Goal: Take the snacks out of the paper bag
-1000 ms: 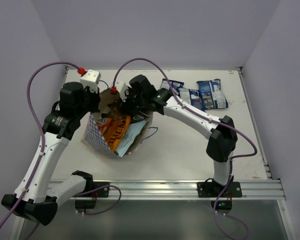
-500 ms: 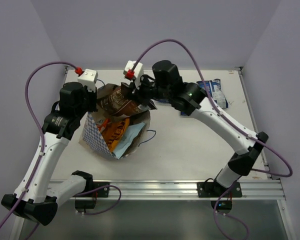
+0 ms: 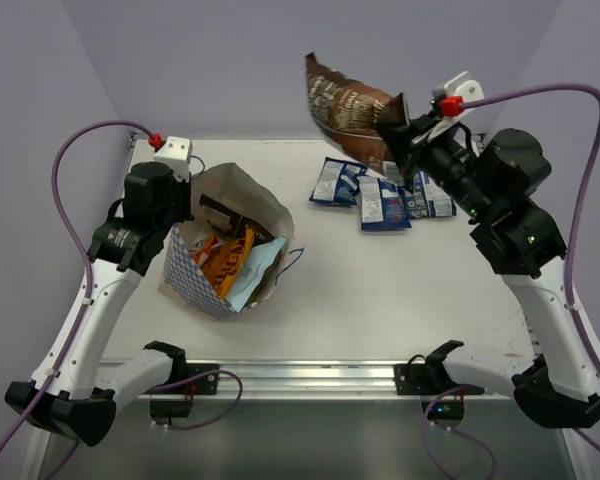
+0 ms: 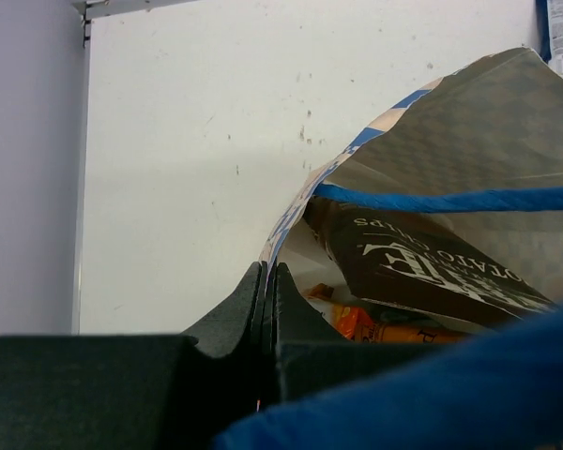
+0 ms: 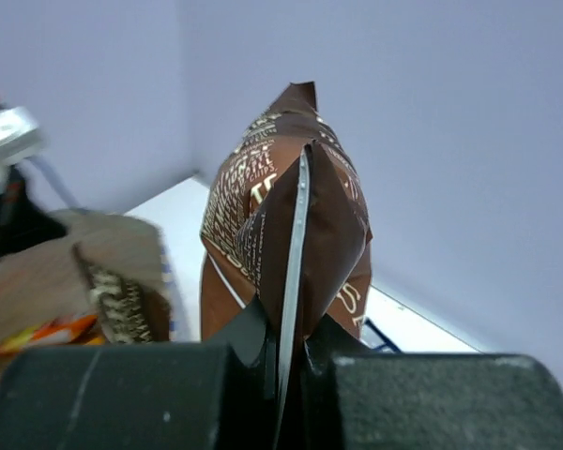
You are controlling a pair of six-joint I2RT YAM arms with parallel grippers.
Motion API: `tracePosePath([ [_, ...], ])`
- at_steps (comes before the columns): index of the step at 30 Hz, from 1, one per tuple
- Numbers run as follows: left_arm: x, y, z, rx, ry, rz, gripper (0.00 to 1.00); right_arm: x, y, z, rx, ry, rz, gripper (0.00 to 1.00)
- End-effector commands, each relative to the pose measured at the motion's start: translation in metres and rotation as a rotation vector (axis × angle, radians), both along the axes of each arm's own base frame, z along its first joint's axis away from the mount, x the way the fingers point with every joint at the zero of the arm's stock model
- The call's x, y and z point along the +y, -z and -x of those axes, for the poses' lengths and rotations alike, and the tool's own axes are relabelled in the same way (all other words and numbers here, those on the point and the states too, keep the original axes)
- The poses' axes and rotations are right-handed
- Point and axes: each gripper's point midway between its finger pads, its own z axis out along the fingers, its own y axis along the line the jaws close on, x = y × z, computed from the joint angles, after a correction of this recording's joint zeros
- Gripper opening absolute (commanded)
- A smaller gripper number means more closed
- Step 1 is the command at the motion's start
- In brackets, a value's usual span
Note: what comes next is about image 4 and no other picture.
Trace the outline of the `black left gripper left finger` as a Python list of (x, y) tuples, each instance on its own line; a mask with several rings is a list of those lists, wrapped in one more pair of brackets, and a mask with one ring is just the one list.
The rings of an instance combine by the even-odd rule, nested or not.
[(262, 267), (186, 331), (0, 337), (0, 449), (202, 449), (256, 406)]

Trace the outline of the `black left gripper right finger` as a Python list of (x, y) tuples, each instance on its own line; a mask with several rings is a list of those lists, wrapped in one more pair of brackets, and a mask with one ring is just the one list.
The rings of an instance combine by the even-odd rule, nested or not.
[(300, 295), (288, 266), (266, 287), (272, 302), (266, 405), (272, 407), (371, 377), (443, 349), (431, 343), (355, 343), (335, 331)]

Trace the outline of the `orange snack packet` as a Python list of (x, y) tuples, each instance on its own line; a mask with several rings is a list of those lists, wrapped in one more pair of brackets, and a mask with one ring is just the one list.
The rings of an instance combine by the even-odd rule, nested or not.
[(358, 343), (455, 343), (468, 334), (438, 327), (376, 322), (362, 307), (332, 307), (331, 324), (345, 338)]

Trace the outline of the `checkered blue paper bag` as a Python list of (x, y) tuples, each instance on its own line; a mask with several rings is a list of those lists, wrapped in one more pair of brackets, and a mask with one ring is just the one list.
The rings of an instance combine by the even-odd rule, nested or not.
[[(314, 197), (414, 213), (553, 301), (495, 328), (363, 300), (304, 219)], [(263, 248), (312, 264), (376, 322), (468, 334), (439, 352), (230, 426), (217, 449), (563, 449), (563, 79), (526, 48), (487, 56), (377, 117), (312, 174)]]

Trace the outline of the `blue white snack packet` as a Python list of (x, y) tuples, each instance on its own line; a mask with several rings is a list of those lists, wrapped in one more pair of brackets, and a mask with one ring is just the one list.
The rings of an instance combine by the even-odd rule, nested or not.
[(563, 78), (563, 0), (536, 2), (540, 57)]

